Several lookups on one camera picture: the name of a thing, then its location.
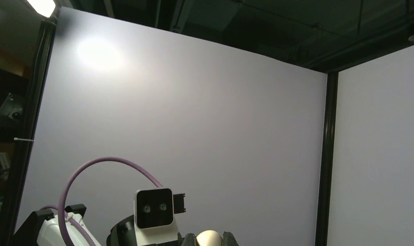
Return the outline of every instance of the camera lens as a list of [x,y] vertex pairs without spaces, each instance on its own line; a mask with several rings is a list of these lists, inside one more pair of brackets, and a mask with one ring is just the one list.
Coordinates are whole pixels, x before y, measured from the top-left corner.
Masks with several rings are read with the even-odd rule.
[[165,203],[162,203],[160,205],[160,210],[162,210],[162,211],[166,210],[166,204]]
[[149,213],[149,212],[151,211],[150,206],[148,206],[148,205],[143,206],[143,211],[144,211],[145,213]]

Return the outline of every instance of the black connector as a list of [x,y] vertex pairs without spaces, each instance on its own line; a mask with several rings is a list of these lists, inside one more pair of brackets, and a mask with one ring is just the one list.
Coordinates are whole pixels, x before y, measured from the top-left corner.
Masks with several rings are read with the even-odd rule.
[[174,214],[181,214],[186,212],[186,208],[184,207],[185,196],[185,193],[174,194]]

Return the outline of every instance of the ceiling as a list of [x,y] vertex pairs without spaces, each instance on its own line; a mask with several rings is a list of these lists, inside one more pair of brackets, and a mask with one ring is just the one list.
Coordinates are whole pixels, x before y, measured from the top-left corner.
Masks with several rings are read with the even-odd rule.
[[[407,40],[414,25],[414,0],[58,2],[321,72],[344,69],[414,44]],[[0,46],[31,63],[39,17],[21,0],[0,0],[0,10],[5,12]]]

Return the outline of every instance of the black camera face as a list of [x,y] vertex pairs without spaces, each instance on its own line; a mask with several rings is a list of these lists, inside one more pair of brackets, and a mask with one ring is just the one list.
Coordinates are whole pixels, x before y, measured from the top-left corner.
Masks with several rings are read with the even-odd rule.
[[174,209],[170,189],[139,191],[136,194],[136,225],[140,229],[170,225]]

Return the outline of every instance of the white zip tie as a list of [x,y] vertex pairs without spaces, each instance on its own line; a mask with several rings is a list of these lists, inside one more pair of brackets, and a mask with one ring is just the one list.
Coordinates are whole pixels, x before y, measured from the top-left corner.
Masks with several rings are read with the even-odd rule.
[[14,138],[14,141],[27,141],[27,142],[33,142],[33,139],[25,139],[25,138],[18,138],[18,137],[15,137],[15,138]]

